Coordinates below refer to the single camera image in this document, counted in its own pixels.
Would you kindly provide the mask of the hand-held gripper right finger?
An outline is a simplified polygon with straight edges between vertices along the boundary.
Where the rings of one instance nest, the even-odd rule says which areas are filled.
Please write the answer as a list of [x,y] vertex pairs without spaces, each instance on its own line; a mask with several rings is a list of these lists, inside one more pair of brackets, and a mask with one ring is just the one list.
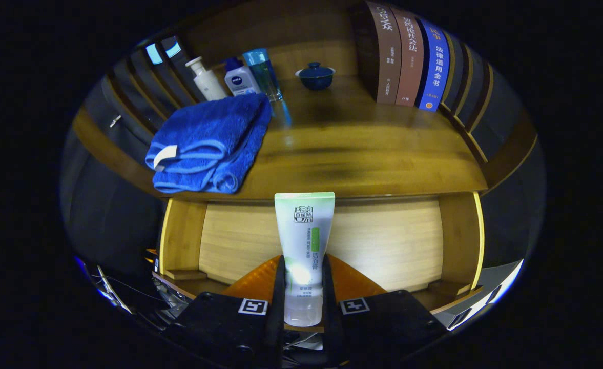
[[347,367],[404,367],[447,329],[406,290],[386,292],[341,259],[323,266],[324,346]]

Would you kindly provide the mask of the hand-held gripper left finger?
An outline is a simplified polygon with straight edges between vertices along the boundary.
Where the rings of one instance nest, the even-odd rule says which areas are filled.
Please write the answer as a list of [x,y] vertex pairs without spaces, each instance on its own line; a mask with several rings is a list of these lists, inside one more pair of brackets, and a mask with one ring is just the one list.
[[161,336],[202,368],[280,368],[284,290],[278,255],[222,293],[199,294]]

